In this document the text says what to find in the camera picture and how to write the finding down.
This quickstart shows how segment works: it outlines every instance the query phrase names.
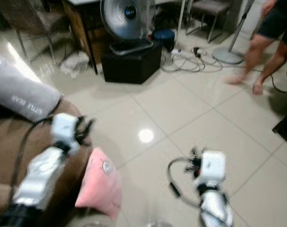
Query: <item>electrical cord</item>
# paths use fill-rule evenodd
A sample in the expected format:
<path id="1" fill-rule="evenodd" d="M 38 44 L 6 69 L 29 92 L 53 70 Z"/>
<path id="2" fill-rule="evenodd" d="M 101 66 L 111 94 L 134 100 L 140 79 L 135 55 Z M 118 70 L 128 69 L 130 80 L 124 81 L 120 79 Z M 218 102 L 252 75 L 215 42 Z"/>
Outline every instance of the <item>electrical cord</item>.
<path id="1" fill-rule="evenodd" d="M 176 158 L 176 159 L 172 160 L 169 163 L 168 168 L 167 168 L 167 178 L 168 178 L 168 180 L 170 182 L 171 189 L 173 190 L 173 192 L 176 195 L 176 197 L 180 198 L 184 203 L 186 203 L 189 206 L 192 206 L 194 208 L 197 208 L 197 209 L 201 210 L 202 212 L 214 217 L 219 222 L 221 222 L 223 226 L 229 227 L 225 220 L 222 220 L 216 214 L 214 214 L 214 213 L 202 208 L 198 203 L 196 203 L 196 202 L 192 201 L 191 199 L 187 198 L 186 196 L 184 196 L 182 191 L 178 188 L 176 182 L 173 180 L 172 173 L 171 173 L 171 167 L 173 166 L 173 164 L 177 163 L 177 162 L 189 162 L 189 163 L 191 163 L 191 161 L 192 160 L 190 158 L 188 158 L 188 157 L 179 157 L 179 158 Z"/>
<path id="2" fill-rule="evenodd" d="M 204 73 L 215 73 L 215 72 L 219 72 L 221 71 L 223 68 L 244 68 L 244 66 L 237 66 L 237 65 L 223 65 L 221 62 L 219 62 L 218 60 L 214 60 L 213 62 L 208 62 L 206 61 L 204 58 L 208 57 L 210 59 L 213 59 L 212 57 L 208 56 L 206 49 L 204 48 L 200 48 L 200 47 L 193 47 L 190 52 L 192 52 L 194 54 L 193 57 L 183 57 L 183 56 L 178 56 L 179 58 L 176 59 L 176 56 L 174 55 L 172 57 L 172 65 L 174 65 L 173 69 L 168 69 L 166 67 L 164 67 L 164 65 L 167 62 L 167 58 L 162 55 L 165 58 L 164 63 L 161 66 L 161 69 L 165 72 L 168 73 L 173 73 L 173 72 L 177 72 L 177 71 L 184 71 L 184 72 L 192 72 L 192 73 L 196 73 L 196 72 L 204 72 Z M 183 63 L 181 65 L 178 65 L 176 63 L 176 61 L 179 60 L 184 60 Z M 190 64 L 194 64 L 194 68 L 192 69 L 186 69 L 184 66 L 186 63 L 190 63 Z M 209 67 L 214 67 L 214 68 L 219 68 L 217 70 L 205 70 L 206 66 Z M 256 69 L 252 69 L 252 71 L 257 71 L 257 72 L 262 72 L 262 70 L 256 70 Z M 272 75 L 271 79 L 272 79 L 272 85 L 273 87 L 281 93 L 285 93 L 287 94 L 287 91 L 281 90 L 279 89 L 275 83 L 274 83 L 274 78 Z"/>
<path id="3" fill-rule="evenodd" d="M 20 144 L 18 153 L 16 155 L 15 165 L 14 165 L 14 172 L 13 172 L 12 178 L 11 178 L 11 184 L 10 184 L 11 190 L 10 190 L 10 195 L 9 195 L 8 207 L 11 206 L 12 203 L 13 203 L 14 188 L 15 188 L 16 183 L 17 183 L 17 178 L 18 178 L 18 174 L 19 174 L 19 171 L 20 171 L 20 164 L 21 164 L 21 161 L 22 161 L 22 158 L 23 158 L 23 155 L 24 155 L 24 150 L 25 150 L 25 146 L 26 146 L 27 140 L 28 140 L 31 132 L 33 131 L 33 129 L 35 129 L 42 122 L 52 120 L 52 118 L 53 118 L 53 115 L 51 114 L 51 115 L 47 116 L 46 118 L 43 118 L 43 119 L 35 122 L 26 131 L 26 133 L 25 133 L 25 135 L 24 135 L 24 137 L 22 139 L 22 142 Z"/>

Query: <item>gray chair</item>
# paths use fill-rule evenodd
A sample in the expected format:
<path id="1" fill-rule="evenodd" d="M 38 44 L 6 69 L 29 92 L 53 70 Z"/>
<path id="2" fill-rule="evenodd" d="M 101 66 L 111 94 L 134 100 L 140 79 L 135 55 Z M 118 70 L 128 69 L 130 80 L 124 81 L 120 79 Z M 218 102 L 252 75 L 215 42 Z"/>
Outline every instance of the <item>gray chair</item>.
<path id="1" fill-rule="evenodd" d="M 203 23 L 204 23 L 204 19 L 205 19 L 205 15 L 210 15 L 210 16 L 214 16 L 214 21 L 208 36 L 208 43 L 211 42 L 213 39 L 215 39 L 216 37 L 218 37 L 219 35 L 222 34 L 222 31 L 224 29 L 224 26 L 226 24 L 228 15 L 229 15 L 229 10 L 232 6 L 233 0 L 197 0 L 192 4 L 192 8 L 191 8 L 191 12 L 190 15 L 188 17 L 188 23 L 187 23 L 187 28 L 186 28 L 186 34 L 190 34 L 192 32 L 195 32 L 199 29 L 202 28 Z M 189 29 L 189 25 L 190 25 L 190 20 L 192 19 L 193 13 L 202 15 L 202 19 L 201 19 L 201 24 L 199 27 L 195 28 L 192 31 L 188 31 Z M 225 15 L 226 19 L 224 22 L 224 26 L 222 27 L 222 31 L 217 34 L 216 36 L 212 37 L 213 35 L 213 31 L 215 28 L 215 24 L 216 21 L 218 19 L 219 16 L 221 15 Z"/>
<path id="2" fill-rule="evenodd" d="M 27 61 L 30 59 L 27 56 L 20 32 L 47 37 L 51 56 L 56 64 L 51 36 L 56 32 L 69 30 L 69 20 L 64 14 L 45 12 L 40 0 L 0 0 L 0 12 L 16 30 Z"/>

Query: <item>desk leg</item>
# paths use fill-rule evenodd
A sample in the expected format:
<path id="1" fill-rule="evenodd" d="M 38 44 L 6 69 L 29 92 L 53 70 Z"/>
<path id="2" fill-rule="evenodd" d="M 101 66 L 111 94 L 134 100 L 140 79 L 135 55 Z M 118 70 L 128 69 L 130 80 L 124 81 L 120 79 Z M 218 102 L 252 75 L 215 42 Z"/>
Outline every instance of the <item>desk leg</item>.
<path id="1" fill-rule="evenodd" d="M 90 37 L 89 37 L 89 33 L 88 33 L 87 26 L 85 23 L 84 15 L 82 13 L 80 13 L 80 15 L 81 15 L 81 22 L 83 25 L 83 30 L 84 30 L 85 35 L 86 35 L 86 39 L 87 39 L 87 43 L 88 43 L 88 47 L 89 47 L 89 51 L 90 51 L 90 55 L 91 55 L 91 59 L 92 59 L 92 65 L 94 67 L 95 74 L 98 75 L 97 66 L 96 66 L 96 62 L 95 62 L 95 58 L 94 58 L 94 53 L 92 50 L 92 45 L 90 42 Z"/>

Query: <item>metal stand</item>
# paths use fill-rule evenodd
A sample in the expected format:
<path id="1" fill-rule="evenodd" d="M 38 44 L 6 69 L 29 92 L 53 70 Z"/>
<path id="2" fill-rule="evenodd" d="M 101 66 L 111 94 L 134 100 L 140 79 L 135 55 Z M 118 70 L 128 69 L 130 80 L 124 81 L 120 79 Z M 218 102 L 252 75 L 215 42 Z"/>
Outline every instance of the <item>metal stand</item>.
<path id="1" fill-rule="evenodd" d="M 236 33 L 233 37 L 233 40 L 232 40 L 229 48 L 219 47 L 219 48 L 215 49 L 212 52 L 213 58 L 217 59 L 218 61 L 228 63 L 228 64 L 239 64 L 243 61 L 242 55 L 240 53 L 237 53 L 237 52 L 232 52 L 232 48 L 236 42 L 236 39 L 237 39 L 241 29 L 242 29 L 244 21 L 246 20 L 247 14 L 250 11 L 253 3 L 254 3 L 254 0 L 248 0 L 247 5 L 246 5 L 246 9 L 245 9 L 245 13 L 242 16 L 240 24 L 236 30 Z"/>

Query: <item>round stand base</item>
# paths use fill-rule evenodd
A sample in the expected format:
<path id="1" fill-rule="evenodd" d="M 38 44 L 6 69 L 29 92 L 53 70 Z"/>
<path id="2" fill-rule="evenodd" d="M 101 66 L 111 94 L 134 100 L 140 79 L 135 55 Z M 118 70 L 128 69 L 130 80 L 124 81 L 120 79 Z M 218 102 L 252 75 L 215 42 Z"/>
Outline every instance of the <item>round stand base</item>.
<path id="1" fill-rule="evenodd" d="M 228 48 L 219 47 L 212 52 L 213 58 L 227 64 L 239 64 L 243 61 L 240 53 L 228 52 Z"/>

